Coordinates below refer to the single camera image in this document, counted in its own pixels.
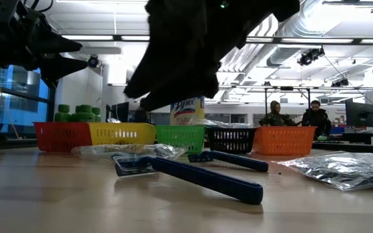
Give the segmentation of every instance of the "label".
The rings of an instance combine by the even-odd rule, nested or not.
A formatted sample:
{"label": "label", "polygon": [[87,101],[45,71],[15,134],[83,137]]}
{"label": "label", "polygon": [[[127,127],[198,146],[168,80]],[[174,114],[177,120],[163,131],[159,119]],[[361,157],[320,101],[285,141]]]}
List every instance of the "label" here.
{"label": "label", "polygon": [[188,125],[191,118],[204,119],[204,97],[196,97],[171,104],[170,125]]}

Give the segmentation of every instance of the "plastic bag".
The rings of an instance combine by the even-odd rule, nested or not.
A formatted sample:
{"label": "plastic bag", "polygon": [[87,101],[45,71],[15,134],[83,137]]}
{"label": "plastic bag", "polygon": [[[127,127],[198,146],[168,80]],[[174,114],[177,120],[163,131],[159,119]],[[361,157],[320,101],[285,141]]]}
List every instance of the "plastic bag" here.
{"label": "plastic bag", "polygon": [[187,152],[188,148],[175,148],[165,144],[154,145],[98,145],[98,146],[80,146],[73,148],[71,153],[82,159],[112,161],[111,156],[120,152],[128,155],[154,156],[166,159],[177,159],[180,155]]}
{"label": "plastic bag", "polygon": [[373,188],[373,153],[338,151],[278,163],[342,191]]}
{"label": "plastic bag", "polygon": [[224,123],[217,120],[198,119],[192,117],[189,121],[190,125],[193,126],[207,126],[214,128],[231,128],[231,129],[248,129],[253,128],[253,124],[242,124],[242,123]]}
{"label": "plastic bag", "polygon": [[117,119],[115,119],[115,118],[109,118],[109,119],[107,120],[107,122],[109,122],[109,123],[120,123],[120,121],[117,120]]}

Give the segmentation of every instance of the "red basket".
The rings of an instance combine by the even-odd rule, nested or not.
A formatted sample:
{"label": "red basket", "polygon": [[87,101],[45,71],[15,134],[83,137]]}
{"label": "red basket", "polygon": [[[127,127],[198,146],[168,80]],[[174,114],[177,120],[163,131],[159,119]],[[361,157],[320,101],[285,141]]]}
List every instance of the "red basket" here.
{"label": "red basket", "polygon": [[77,146],[91,146],[89,124],[73,122],[35,122],[41,151],[70,152]]}
{"label": "red basket", "polygon": [[262,126],[257,128],[253,149],[262,155],[309,155],[316,127]]}

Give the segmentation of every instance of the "dark cloth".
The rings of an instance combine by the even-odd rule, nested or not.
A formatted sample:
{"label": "dark cloth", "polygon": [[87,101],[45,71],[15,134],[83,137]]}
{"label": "dark cloth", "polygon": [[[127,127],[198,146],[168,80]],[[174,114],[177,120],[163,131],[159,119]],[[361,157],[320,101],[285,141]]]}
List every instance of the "dark cloth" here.
{"label": "dark cloth", "polygon": [[302,126],[316,126],[315,136],[329,135],[331,124],[326,110],[312,111],[307,109],[303,114]]}
{"label": "dark cloth", "polygon": [[295,125],[294,121],[290,119],[289,115],[283,115],[280,113],[277,113],[276,111],[276,105],[279,104],[277,101],[272,101],[270,103],[270,110],[271,112],[267,114],[266,117],[264,117],[260,121],[261,126],[293,126]]}

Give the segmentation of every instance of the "man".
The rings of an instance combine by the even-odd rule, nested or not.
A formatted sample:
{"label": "man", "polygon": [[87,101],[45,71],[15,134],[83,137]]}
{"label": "man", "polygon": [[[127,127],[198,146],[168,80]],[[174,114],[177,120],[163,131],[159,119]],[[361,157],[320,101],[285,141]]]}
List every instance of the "man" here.
{"label": "man", "polygon": [[314,100],[302,118],[302,126],[316,126],[315,137],[329,135],[331,130],[330,120],[326,110],[321,109],[321,103]]}
{"label": "man", "polygon": [[273,100],[270,103],[271,112],[267,114],[260,121],[261,126],[294,126],[295,123],[290,119],[289,115],[280,114],[281,106],[280,104]]}

